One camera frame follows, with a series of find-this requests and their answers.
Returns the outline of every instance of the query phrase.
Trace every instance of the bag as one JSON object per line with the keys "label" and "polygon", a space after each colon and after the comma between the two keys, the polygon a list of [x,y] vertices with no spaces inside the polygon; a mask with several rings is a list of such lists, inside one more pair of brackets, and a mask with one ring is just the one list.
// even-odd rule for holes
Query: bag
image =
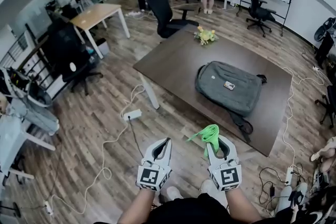
{"label": "bag", "polygon": [[[233,90],[224,86],[226,82],[234,85]],[[253,126],[244,117],[253,111],[261,85],[266,82],[264,75],[252,75],[226,63],[212,61],[198,70],[195,86],[199,93],[228,111],[249,143]]]}

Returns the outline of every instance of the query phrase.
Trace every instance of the wooden floor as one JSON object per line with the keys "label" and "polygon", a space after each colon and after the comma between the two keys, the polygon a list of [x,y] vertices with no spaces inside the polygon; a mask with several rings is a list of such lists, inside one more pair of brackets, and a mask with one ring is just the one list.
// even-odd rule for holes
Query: wooden floor
{"label": "wooden floor", "polygon": [[[136,0],[107,2],[122,4],[124,13],[137,6]],[[171,5],[182,3],[172,1]],[[272,27],[273,32],[266,33],[266,38],[263,38],[259,29],[246,29],[245,19],[248,13],[243,11],[236,17],[236,11],[237,9],[216,9],[212,15],[191,12],[188,18],[198,21],[205,28],[216,30],[219,37],[231,39],[280,67],[288,67],[295,74],[296,81],[305,77],[318,80],[311,64],[301,56],[303,47],[306,51],[312,50],[308,44],[287,30],[284,30],[283,37],[280,37],[279,26],[272,23],[267,24]],[[181,15],[181,12],[174,10],[175,18]],[[126,17],[126,22],[131,34],[130,39],[125,37],[117,16],[107,20],[107,30],[102,25],[99,26],[96,37],[106,38],[111,51],[98,68],[104,77],[89,80],[90,95],[86,97],[83,88],[79,86],[75,93],[70,93],[69,89],[64,90],[55,100],[53,110],[61,122],[58,135],[52,137],[57,150],[50,152],[30,142],[25,144],[26,170],[35,175],[36,179],[19,185],[15,176],[11,175],[6,188],[6,202],[16,201],[22,208],[21,223],[49,223],[49,216],[43,209],[30,208],[42,205],[53,188],[60,153],[59,171],[52,193],[62,197],[77,211],[83,210],[85,189],[93,182],[102,166],[102,143],[115,139],[123,129],[119,112],[125,106],[125,100],[129,100],[134,86],[140,83],[139,76],[132,66],[162,40],[156,33],[157,24],[154,17]],[[307,56],[313,61],[311,54],[307,53]],[[316,148],[323,147],[327,139],[335,136],[335,130],[329,130],[328,120],[324,125],[320,125],[324,109],[314,104],[314,100],[320,99],[326,92],[326,86],[318,86],[308,80],[299,86],[294,84],[293,88],[295,95],[290,100],[293,118],[289,121],[285,138],[294,147],[295,163],[300,162],[303,165],[303,177],[308,181],[314,169],[314,164],[309,161],[310,156]],[[143,112],[141,118],[133,122],[140,149],[145,152],[147,146],[154,141],[170,137],[173,142],[170,163],[173,173],[165,186],[177,186],[184,197],[197,197],[202,181],[208,178],[208,160],[203,156],[205,145],[199,139],[188,143],[185,141],[212,122],[158,86],[153,85],[153,89],[161,105],[158,110],[153,109],[144,93],[139,95],[130,107],[130,110],[139,108]],[[293,158],[291,148],[282,141],[286,119],[289,116],[290,110],[287,107],[277,141],[269,157],[255,152],[226,130],[220,130],[221,135],[236,145],[238,156],[242,158],[242,189],[265,217],[268,216],[265,205],[261,206],[258,201],[261,190],[259,172],[263,167],[269,166],[276,169],[282,179],[285,178],[287,167],[292,164]],[[116,223],[120,214],[135,197],[139,191],[134,182],[141,155],[130,129],[118,142],[106,144],[104,149],[105,164],[112,170],[112,178],[106,180],[102,175],[99,176],[97,183],[88,191],[88,206],[83,215],[72,212],[61,201],[54,199],[53,223]],[[275,173],[265,171],[262,178],[264,182],[274,182],[276,196],[279,196],[282,184]]]}

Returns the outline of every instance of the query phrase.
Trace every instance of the white desk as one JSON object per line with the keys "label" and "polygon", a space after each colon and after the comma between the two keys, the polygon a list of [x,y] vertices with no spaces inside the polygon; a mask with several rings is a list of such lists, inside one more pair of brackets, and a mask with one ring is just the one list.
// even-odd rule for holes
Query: white desk
{"label": "white desk", "polygon": [[91,36],[90,29],[99,24],[100,22],[103,23],[104,27],[107,28],[105,19],[112,16],[114,13],[118,13],[119,19],[122,25],[122,28],[125,31],[125,34],[127,38],[130,38],[130,32],[128,31],[126,21],[124,18],[124,15],[121,11],[120,5],[115,4],[95,4],[89,8],[87,8],[84,12],[77,15],[75,18],[73,18],[70,22],[73,24],[75,31],[80,38],[81,42],[84,44],[84,39],[82,35],[80,34],[77,27],[84,30],[85,34],[88,36],[93,48],[97,52],[100,59],[103,58],[103,54],[100,52],[95,40]]}
{"label": "white desk", "polygon": [[22,129],[21,119],[16,116],[2,115],[0,118],[0,130],[0,166],[2,171],[0,172],[0,185],[2,185],[4,177],[8,176],[9,172],[34,179],[33,175],[11,169],[11,165],[21,146],[26,140],[30,140],[51,151],[54,151],[55,147],[26,133]]}

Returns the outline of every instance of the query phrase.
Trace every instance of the white sneaker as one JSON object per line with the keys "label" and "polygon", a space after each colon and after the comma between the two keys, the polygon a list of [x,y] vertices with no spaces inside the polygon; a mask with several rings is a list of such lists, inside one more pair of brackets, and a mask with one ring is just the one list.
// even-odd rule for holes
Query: white sneaker
{"label": "white sneaker", "polygon": [[183,199],[180,191],[174,186],[167,188],[167,196],[169,201],[173,201],[175,199]]}
{"label": "white sneaker", "polygon": [[227,200],[226,200],[225,192],[219,191],[211,179],[207,179],[203,181],[201,188],[200,188],[200,192],[207,193],[209,196],[219,201],[222,206],[227,208]]}

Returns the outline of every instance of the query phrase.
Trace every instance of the yellow flower bouquet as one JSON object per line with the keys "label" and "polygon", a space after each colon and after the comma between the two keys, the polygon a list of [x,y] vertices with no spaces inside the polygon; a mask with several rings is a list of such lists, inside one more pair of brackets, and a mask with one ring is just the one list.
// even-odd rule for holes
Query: yellow flower bouquet
{"label": "yellow flower bouquet", "polygon": [[198,26],[198,32],[195,32],[195,38],[198,39],[201,45],[207,45],[209,42],[214,42],[218,39],[215,35],[215,30],[204,30],[201,26]]}

